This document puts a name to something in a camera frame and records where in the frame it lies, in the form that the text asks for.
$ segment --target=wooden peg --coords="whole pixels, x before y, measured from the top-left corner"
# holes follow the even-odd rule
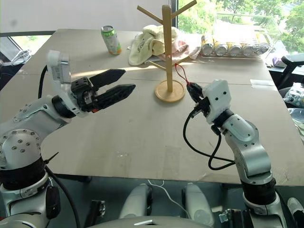
[[[159,68],[159,69],[162,69],[162,70],[166,70],[166,68],[164,68],[164,67],[162,67],[162,66],[160,66],[160,65],[158,65],[158,64],[156,64],[156,63],[154,63],[154,62],[152,62],[152,61],[148,61],[151,65],[153,65],[153,66],[156,66],[157,68]]]
[[[190,57],[187,56],[187,57],[185,57],[185,58],[183,58],[183,59],[177,61],[176,63],[173,63],[172,66],[174,66],[175,64],[180,64],[180,63],[182,63],[182,62],[185,62],[185,61],[187,61],[187,60],[189,60],[189,59],[190,59]]]
[[[178,11],[172,13],[171,19],[175,18],[176,16],[178,16],[179,14],[181,14],[183,11],[186,11],[190,7],[194,6],[196,3],[197,3],[196,0],[194,0],[192,2],[189,2],[187,5],[185,5],[184,7],[180,8]]]
[[[160,19],[159,17],[155,16],[154,14],[150,13],[149,11],[145,10],[143,7],[137,6],[137,9],[144,13],[145,15],[147,15],[148,17],[156,20],[158,23],[162,24],[162,19]]]

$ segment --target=green soda can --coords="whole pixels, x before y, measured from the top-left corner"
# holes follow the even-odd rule
[[[117,38],[117,33],[112,26],[106,25],[101,27],[101,35],[104,39],[108,51],[112,55],[119,55],[122,51],[120,43]]]

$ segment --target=white cable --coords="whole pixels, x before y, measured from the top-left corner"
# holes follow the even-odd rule
[[[157,186],[163,186],[165,184],[165,181],[164,180],[162,180],[162,184],[161,185],[158,185],[158,184],[154,184],[154,185],[157,185]]]
[[[162,185],[152,184],[151,181],[150,181],[149,179],[148,179],[148,182],[149,182],[149,184],[152,185],[152,186],[155,186],[155,187],[158,187],[158,188],[163,189],[163,190],[165,191],[165,193],[167,194],[169,200],[170,200],[172,203],[174,203],[174,204],[176,204],[177,206],[179,206],[179,207],[187,214],[187,217],[188,217],[189,219],[191,219],[190,214],[188,213],[188,211],[185,210],[185,209],[182,207],[182,205],[180,205],[178,202],[174,201],[174,200],[170,197],[170,195],[169,195],[169,193],[167,192],[167,190],[163,187],[163,185],[165,184],[165,181],[162,182]]]
[[[53,182],[52,179],[50,177],[48,177],[49,181],[51,182],[51,185],[53,186]]]
[[[23,50],[18,52],[18,54],[12,59],[11,65],[15,66],[18,64],[25,64],[30,58],[31,58],[31,50]]]

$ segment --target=wooden mug tree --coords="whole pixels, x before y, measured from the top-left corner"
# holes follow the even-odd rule
[[[181,82],[172,79],[172,33],[171,33],[171,20],[184,12],[185,10],[189,9],[190,7],[196,4],[196,0],[190,2],[189,4],[185,5],[184,7],[180,8],[178,11],[171,13],[171,8],[169,5],[162,6],[162,19],[155,16],[154,14],[150,13],[149,11],[145,10],[144,8],[137,6],[137,9],[142,13],[146,14],[150,18],[156,20],[160,24],[163,25],[163,36],[164,36],[164,44],[165,44],[165,56],[166,56],[166,67],[162,67],[154,62],[149,61],[149,63],[153,66],[158,67],[166,71],[167,73],[167,80],[162,81],[160,84],[157,85],[155,88],[156,96],[165,101],[165,102],[176,102],[181,100],[185,95],[185,88]],[[176,62],[179,64],[186,60],[190,59],[190,57],[183,58]]]

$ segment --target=can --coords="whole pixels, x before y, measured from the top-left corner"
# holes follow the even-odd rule
[[[228,47],[226,43],[222,43],[219,41],[214,42],[214,51],[217,56],[223,56],[227,53]]]
[[[120,43],[117,38],[117,33],[112,26],[106,25],[101,27],[101,35],[104,39],[108,51],[112,55],[119,55],[122,51]]]
[[[230,56],[237,56],[241,53],[242,47],[239,43],[236,42],[227,42],[228,54]]]
[[[264,34],[256,33],[258,44],[254,46],[253,52],[262,55],[270,49],[270,45]]]
[[[213,52],[214,40],[211,35],[205,34],[201,37],[201,53],[209,56]]]
[[[247,43],[241,43],[243,55],[244,56],[251,56],[253,54],[253,45]]]

